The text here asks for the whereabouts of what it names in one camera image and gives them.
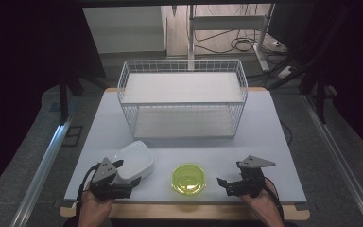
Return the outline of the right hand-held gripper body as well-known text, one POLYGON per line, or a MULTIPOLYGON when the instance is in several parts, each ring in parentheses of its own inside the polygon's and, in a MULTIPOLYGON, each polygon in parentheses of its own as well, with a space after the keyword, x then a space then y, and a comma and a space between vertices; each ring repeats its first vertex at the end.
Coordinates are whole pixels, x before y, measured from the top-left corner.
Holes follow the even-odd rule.
POLYGON ((274 162, 253 155, 249 155, 243 161, 238 161, 236 164, 240 169, 242 180, 236 183, 233 193, 236 196, 249 195, 252 198, 258 197, 267 188, 262 168, 276 166, 274 162))

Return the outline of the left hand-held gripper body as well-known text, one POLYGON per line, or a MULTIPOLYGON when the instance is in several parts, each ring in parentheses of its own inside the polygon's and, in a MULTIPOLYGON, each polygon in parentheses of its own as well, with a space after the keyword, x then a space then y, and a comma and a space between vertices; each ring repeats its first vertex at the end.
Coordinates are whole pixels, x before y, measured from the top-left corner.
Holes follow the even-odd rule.
POLYGON ((109 158, 104 158, 90 181, 90 190, 101 201, 128 199, 132 189, 129 184, 114 183, 118 168, 109 158))

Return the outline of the white cabinet panel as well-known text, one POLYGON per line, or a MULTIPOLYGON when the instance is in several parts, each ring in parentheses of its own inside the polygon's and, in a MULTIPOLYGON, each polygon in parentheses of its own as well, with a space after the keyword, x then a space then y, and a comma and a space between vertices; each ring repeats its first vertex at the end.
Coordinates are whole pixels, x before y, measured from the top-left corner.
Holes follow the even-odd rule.
POLYGON ((99 54, 165 51, 161 8, 84 8, 99 54))

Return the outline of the person's left hand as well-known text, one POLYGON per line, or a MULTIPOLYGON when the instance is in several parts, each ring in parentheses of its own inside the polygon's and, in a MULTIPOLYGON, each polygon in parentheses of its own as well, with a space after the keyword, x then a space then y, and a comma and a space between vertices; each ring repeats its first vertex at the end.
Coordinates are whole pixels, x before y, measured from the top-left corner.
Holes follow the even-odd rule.
POLYGON ((101 227, 112 211, 112 200, 100 201, 87 184, 81 194, 78 227, 101 227))

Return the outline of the white metal desk frame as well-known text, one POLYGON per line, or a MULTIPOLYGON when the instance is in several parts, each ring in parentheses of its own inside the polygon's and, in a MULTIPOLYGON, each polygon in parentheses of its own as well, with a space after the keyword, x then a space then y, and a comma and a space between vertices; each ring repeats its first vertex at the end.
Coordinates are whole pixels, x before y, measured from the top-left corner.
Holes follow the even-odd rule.
POLYGON ((274 4, 268 7, 265 15, 239 15, 239 16, 196 16, 194 6, 189 6, 188 13, 188 52, 189 60, 195 58, 194 52, 194 32, 196 30, 259 30, 260 35, 256 43, 253 44, 253 51, 263 72, 269 72, 268 63, 263 55, 262 47, 265 36, 268 32, 268 25, 274 4))

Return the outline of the person's right hand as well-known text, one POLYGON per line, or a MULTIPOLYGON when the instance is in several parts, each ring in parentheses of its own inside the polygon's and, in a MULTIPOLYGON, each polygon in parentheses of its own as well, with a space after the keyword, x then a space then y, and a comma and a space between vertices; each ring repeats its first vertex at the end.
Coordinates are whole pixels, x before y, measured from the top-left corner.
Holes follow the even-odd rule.
POLYGON ((267 191, 262 190, 255 198, 249 195, 240 195, 239 198, 266 227, 285 227, 276 204, 267 191))

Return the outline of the black metal stand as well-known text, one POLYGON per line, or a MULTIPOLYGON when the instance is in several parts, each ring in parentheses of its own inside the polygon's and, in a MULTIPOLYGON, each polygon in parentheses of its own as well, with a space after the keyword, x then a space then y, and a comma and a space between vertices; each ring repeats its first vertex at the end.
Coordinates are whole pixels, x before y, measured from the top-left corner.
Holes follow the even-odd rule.
POLYGON ((309 62, 299 90, 302 94, 309 94, 316 87, 316 115, 322 124, 326 123, 324 117, 325 85, 326 76, 320 65, 315 61, 309 62))
POLYGON ((67 90, 70 90, 73 96, 81 96, 84 88, 80 82, 81 79, 86 79, 93 85, 106 90, 108 85, 94 77, 88 76, 80 70, 71 69, 70 71, 61 71, 59 77, 60 89, 60 123, 65 124, 70 117, 70 107, 68 105, 67 90))

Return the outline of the silver metal rail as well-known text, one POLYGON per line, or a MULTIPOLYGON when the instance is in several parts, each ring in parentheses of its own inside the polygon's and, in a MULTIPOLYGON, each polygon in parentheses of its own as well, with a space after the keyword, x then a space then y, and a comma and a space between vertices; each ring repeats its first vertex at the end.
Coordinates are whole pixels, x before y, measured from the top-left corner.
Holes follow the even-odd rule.
POLYGON ((350 193, 352 194, 354 201, 359 208, 363 216, 363 186, 354 175, 354 172, 350 168, 346 161, 343 153, 340 150, 335 138, 329 131, 325 123, 322 123, 316 113, 316 105, 311 100, 309 95, 301 95, 301 99, 305 105, 306 110, 309 112, 311 119, 313 120, 325 146, 329 150, 334 162, 336 163, 337 169, 346 183, 350 193))
POLYGON ((69 121, 57 126, 40 165, 38 166, 9 227, 26 227, 69 127, 69 121))

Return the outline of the dark curtain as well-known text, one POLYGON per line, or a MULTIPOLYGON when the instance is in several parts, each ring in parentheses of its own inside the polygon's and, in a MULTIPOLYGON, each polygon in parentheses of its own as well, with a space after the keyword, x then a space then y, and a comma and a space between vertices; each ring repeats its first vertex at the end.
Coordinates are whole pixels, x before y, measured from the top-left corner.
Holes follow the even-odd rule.
POLYGON ((363 0, 278 3, 268 33, 307 67, 300 91, 333 87, 335 107, 363 140, 363 0))
POLYGON ((84 10, 57 0, 0 0, 0 176, 20 147, 43 93, 105 75, 84 10))

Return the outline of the white power strip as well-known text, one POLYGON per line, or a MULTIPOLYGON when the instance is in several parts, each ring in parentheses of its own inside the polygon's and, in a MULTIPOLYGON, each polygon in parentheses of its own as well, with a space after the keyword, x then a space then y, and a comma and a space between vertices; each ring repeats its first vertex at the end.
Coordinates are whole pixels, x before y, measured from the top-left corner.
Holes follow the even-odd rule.
POLYGON ((283 79, 286 76, 288 76, 289 74, 291 74, 292 72, 294 72, 296 70, 295 67, 293 66, 287 66, 285 69, 283 69, 278 75, 277 78, 278 79, 283 79))

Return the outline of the clear container with green lid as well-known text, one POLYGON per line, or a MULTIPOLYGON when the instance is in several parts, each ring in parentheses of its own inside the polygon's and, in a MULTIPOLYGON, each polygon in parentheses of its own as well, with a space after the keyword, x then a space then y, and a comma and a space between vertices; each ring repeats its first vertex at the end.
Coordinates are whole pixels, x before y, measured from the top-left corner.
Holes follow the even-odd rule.
POLYGON ((203 169, 198 165, 181 164, 172 172, 171 186, 181 195, 197 195, 206 186, 206 176, 203 169))

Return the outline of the white lidded container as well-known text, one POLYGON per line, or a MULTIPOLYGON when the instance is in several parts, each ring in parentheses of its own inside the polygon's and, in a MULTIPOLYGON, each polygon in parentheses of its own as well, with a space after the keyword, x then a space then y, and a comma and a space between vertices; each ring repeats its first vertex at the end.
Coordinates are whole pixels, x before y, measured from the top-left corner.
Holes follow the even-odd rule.
POLYGON ((112 162, 123 160, 115 177, 116 183, 131 183, 145 178, 154 168, 154 156, 142 141, 135 141, 110 156, 112 162))

